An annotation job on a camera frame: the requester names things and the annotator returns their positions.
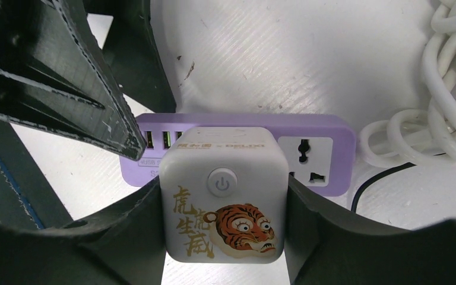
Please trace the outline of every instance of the black cable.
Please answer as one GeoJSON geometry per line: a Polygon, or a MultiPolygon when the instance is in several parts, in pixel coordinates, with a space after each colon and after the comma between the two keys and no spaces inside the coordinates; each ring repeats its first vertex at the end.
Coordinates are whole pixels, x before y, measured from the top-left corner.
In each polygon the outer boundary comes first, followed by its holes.
{"type": "MultiPolygon", "coordinates": [[[[442,156],[442,155],[444,155],[444,153],[437,154],[436,156],[442,156]]],[[[411,168],[413,166],[415,166],[415,164],[408,162],[403,165],[384,170],[381,173],[368,179],[365,183],[363,183],[363,185],[361,185],[361,187],[359,187],[359,189],[357,189],[356,193],[354,194],[354,198],[352,199],[352,205],[350,206],[350,211],[352,211],[354,213],[357,211],[357,204],[359,203],[359,199],[361,198],[361,195],[363,195],[363,193],[366,191],[366,189],[368,189],[368,187],[370,187],[373,183],[375,183],[375,182],[379,181],[380,179],[387,177],[391,174],[395,174],[396,172],[411,168]]]]}

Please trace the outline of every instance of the socket hole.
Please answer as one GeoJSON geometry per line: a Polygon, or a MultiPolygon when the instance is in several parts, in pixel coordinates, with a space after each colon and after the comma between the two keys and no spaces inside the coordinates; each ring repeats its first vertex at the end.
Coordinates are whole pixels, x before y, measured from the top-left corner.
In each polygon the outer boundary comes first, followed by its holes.
{"type": "Polygon", "coordinates": [[[326,182],[326,176],[319,175],[317,173],[310,173],[310,183],[324,183],[326,182]]]}
{"type": "Polygon", "coordinates": [[[148,143],[148,149],[152,150],[153,149],[153,134],[150,131],[147,131],[145,133],[146,136],[146,142],[148,143]]]}
{"type": "Polygon", "coordinates": [[[300,153],[300,162],[306,163],[308,161],[307,154],[310,152],[310,143],[308,140],[302,140],[300,146],[298,146],[298,152],[300,153]]]}
{"type": "Polygon", "coordinates": [[[168,150],[172,146],[172,140],[170,139],[170,132],[163,132],[163,148],[168,150]]]}

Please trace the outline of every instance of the white table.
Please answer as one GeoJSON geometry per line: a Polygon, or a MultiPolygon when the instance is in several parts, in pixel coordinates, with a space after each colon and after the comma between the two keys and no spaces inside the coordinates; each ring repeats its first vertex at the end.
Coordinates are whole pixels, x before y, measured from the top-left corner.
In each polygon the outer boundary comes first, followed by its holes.
{"type": "MultiPolygon", "coordinates": [[[[329,113],[359,131],[397,110],[427,106],[419,64],[437,5],[438,0],[152,0],[151,23],[178,112],[329,113]]],[[[90,23],[103,44],[108,20],[90,17],[90,23]]],[[[129,104],[135,115],[148,112],[129,104]]],[[[121,178],[116,155],[15,129],[74,219],[136,190],[121,178]]],[[[350,205],[353,190],[379,171],[358,161],[351,190],[332,200],[350,205]]],[[[359,213],[407,229],[456,217],[456,166],[415,167],[387,177],[364,194],[359,213]]],[[[163,284],[242,283],[288,284],[284,258],[270,265],[166,259],[163,284]]]]}

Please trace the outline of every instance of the stain on surface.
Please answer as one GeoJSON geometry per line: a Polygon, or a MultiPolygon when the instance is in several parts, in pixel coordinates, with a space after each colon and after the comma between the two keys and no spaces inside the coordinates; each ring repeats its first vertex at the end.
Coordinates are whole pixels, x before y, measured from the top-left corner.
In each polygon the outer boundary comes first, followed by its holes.
{"type": "Polygon", "coordinates": [[[207,27],[207,24],[204,22],[203,19],[200,19],[200,22],[202,22],[202,24],[204,25],[204,27],[206,27],[207,29],[209,29],[209,27],[207,27]]]}
{"type": "Polygon", "coordinates": [[[107,127],[107,131],[109,132],[109,134],[111,134],[111,131],[112,131],[112,128],[110,125],[108,125],[106,122],[102,121],[102,123],[104,124],[104,126],[107,127]]]}
{"type": "Polygon", "coordinates": [[[194,61],[191,63],[191,67],[189,68],[188,74],[186,74],[186,78],[184,78],[184,80],[189,78],[189,76],[191,75],[191,72],[193,72],[193,69],[195,69],[195,62],[194,61]]]}

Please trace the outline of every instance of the chinese characters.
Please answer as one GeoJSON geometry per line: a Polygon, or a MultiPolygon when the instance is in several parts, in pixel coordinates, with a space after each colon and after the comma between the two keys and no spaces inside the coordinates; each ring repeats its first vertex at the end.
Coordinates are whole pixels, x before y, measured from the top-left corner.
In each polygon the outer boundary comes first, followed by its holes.
{"type": "Polygon", "coordinates": [[[213,245],[203,232],[210,227],[202,218],[205,211],[195,208],[192,204],[187,205],[190,195],[187,189],[179,186],[179,192],[173,196],[175,199],[174,213],[182,215],[176,229],[180,235],[186,235],[189,239],[189,242],[184,243],[189,257],[192,254],[206,254],[207,257],[214,258],[213,245]]]}
{"type": "Polygon", "coordinates": [[[211,148],[212,144],[178,144],[178,148],[211,148]]]}

